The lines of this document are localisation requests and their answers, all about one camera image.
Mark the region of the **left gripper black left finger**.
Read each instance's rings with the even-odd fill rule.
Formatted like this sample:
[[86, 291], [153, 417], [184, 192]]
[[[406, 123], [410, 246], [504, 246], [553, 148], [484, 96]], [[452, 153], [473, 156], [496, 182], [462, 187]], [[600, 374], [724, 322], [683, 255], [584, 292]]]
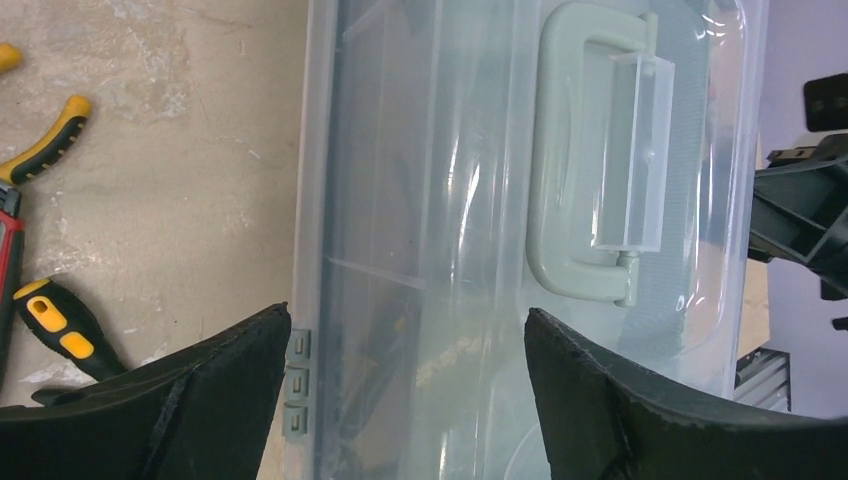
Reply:
[[46, 406], [1, 411], [5, 479], [253, 479], [292, 320], [271, 305], [190, 347]]

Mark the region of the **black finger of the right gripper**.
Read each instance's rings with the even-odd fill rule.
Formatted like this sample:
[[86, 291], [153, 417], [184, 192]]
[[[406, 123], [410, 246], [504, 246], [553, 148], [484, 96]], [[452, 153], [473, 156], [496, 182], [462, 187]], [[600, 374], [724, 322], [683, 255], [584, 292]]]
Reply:
[[820, 297], [847, 298], [847, 135], [773, 150], [755, 172], [748, 258], [782, 259], [820, 279]]

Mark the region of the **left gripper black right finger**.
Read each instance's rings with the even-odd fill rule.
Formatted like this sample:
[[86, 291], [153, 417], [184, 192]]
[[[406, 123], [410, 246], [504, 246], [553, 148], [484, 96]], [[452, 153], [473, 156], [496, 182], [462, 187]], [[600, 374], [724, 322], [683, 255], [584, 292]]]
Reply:
[[529, 377], [555, 479], [843, 479], [847, 422], [671, 380], [529, 311]]

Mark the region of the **black handled screwdriver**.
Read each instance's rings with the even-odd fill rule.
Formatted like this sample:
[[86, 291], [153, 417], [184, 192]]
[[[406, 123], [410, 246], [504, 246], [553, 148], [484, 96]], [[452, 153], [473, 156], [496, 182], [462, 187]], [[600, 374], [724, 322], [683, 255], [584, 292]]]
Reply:
[[97, 381], [129, 371], [96, 316], [73, 292], [44, 278], [13, 295], [18, 315], [35, 337]]

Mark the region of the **red black utility knife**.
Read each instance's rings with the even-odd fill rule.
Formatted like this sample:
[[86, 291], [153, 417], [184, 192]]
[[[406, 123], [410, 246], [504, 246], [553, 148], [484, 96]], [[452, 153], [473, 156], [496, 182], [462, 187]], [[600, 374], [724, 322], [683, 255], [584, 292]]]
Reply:
[[14, 293], [20, 287], [25, 226], [20, 218], [22, 195], [1, 182], [1, 383], [4, 383], [14, 322]]

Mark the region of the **translucent green tool box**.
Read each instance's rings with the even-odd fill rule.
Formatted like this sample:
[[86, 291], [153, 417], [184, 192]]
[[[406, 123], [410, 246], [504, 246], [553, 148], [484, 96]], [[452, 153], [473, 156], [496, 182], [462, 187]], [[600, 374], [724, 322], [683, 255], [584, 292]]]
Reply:
[[313, 1], [287, 479], [545, 479], [540, 308], [733, 391], [764, 1]]

